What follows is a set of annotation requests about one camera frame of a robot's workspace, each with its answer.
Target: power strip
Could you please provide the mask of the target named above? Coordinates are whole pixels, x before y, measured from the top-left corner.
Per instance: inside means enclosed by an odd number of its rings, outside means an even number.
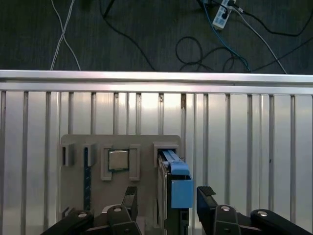
[[[229,7],[228,6],[228,2],[230,0],[223,0],[222,1],[222,5],[225,6],[225,7]],[[225,8],[223,8],[222,6],[220,6],[218,12],[216,13],[216,16],[214,18],[214,21],[213,21],[213,26],[216,30],[223,30],[226,23],[227,23],[227,20],[229,18],[229,15],[231,13],[231,10],[228,10],[228,15],[226,17],[226,19],[223,19],[222,15],[225,13]]]

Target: gray carpet floor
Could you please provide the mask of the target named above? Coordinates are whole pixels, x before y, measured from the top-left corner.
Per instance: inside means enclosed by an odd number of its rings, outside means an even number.
[[[70,0],[54,0],[63,22]],[[109,0],[103,0],[103,6]],[[298,32],[313,8],[312,0],[238,0],[246,11],[258,16],[272,30]],[[0,3],[0,69],[49,70],[61,35],[58,18],[50,0],[1,0]],[[216,9],[210,11],[215,16]],[[198,39],[204,53],[221,43],[210,28],[196,0],[116,0],[108,21],[130,35],[141,46],[158,71],[178,71],[182,63],[175,55],[175,45],[183,36]],[[264,37],[277,56],[293,49],[313,36],[313,22],[299,37],[271,35],[254,19],[249,23]],[[224,41],[247,59],[251,69],[273,60],[263,42],[234,12],[221,32]],[[76,0],[66,39],[85,71],[151,71],[140,51],[128,39],[111,30],[99,13],[98,0]],[[199,59],[199,48],[192,40],[178,47],[185,61]],[[221,71],[229,52],[216,51],[203,63]],[[291,74],[313,74],[313,40],[281,63]],[[188,66],[183,71],[194,71]],[[55,70],[77,70],[66,45],[61,44]],[[230,72],[243,72],[245,67],[235,60]],[[283,73],[277,63],[259,73]]]

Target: gray mounting plate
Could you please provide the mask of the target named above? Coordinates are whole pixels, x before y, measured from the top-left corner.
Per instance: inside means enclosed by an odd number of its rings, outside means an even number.
[[[157,150],[180,152],[180,138],[173,135],[65,135],[61,139],[60,211],[83,209],[84,149],[91,166],[90,210],[95,216],[108,205],[121,204],[128,186],[138,188],[138,216],[145,230],[157,224]],[[129,149],[129,170],[108,170],[109,150]]]

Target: blue cable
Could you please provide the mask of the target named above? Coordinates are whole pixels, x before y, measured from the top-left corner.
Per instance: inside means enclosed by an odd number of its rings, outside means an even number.
[[[218,39],[221,41],[221,43],[224,45],[224,47],[226,47],[228,50],[230,50],[234,55],[236,55],[243,63],[244,65],[246,66],[246,68],[249,70],[249,72],[251,72],[251,69],[249,68],[249,64],[248,64],[248,61],[241,57],[238,53],[236,53],[234,50],[232,50],[229,46],[226,45],[226,43],[222,40],[222,38],[219,36],[219,34],[216,32],[215,28],[213,27],[213,24],[210,20],[210,17],[209,17],[209,14],[207,13],[207,10],[206,10],[206,7],[205,7],[205,4],[203,2],[203,6],[204,6],[204,10],[205,10],[205,13],[206,13],[206,16],[207,16],[207,19],[209,20],[209,23],[210,23],[210,26],[213,30],[213,32],[215,33],[215,35],[218,37]]]

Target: blue plastic tab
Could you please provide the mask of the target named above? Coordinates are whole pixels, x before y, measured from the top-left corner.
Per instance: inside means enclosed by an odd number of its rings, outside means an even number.
[[[172,198],[171,207],[175,209],[192,208],[193,204],[193,180],[190,177],[188,165],[183,162],[172,150],[162,151],[166,161],[164,165],[171,166],[173,176],[186,176],[184,179],[172,180]]]
[[[192,208],[193,190],[192,179],[172,180],[171,207],[176,209]]]
[[[186,163],[184,163],[172,150],[165,150],[163,154],[167,160],[164,162],[164,165],[171,165],[171,174],[172,175],[186,175],[189,176],[189,168]]]

